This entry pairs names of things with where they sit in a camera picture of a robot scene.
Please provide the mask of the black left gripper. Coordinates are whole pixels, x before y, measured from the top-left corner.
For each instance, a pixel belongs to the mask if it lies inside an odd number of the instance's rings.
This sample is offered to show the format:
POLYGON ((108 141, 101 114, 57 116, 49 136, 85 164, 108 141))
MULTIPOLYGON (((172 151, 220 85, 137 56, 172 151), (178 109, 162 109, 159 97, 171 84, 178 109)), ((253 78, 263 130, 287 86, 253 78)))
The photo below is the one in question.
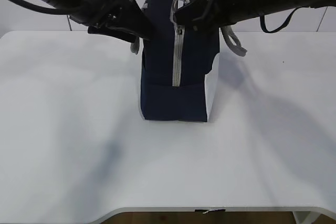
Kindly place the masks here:
POLYGON ((137 38, 151 40, 155 35, 154 25, 135 0, 69 0, 69 5, 79 8, 69 18, 87 26, 88 34, 109 36, 130 43, 137 38), (101 27, 108 19, 110 29, 101 27))

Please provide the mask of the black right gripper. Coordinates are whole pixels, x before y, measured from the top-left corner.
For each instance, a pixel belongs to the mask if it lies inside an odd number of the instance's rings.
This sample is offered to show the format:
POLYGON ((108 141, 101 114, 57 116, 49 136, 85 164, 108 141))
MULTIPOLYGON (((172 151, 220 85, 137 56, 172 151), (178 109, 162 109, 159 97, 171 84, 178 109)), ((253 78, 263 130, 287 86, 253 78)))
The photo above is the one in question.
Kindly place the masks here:
POLYGON ((234 9, 238 0, 184 0, 174 14, 178 25, 191 25, 194 30, 209 30, 236 23, 234 9))

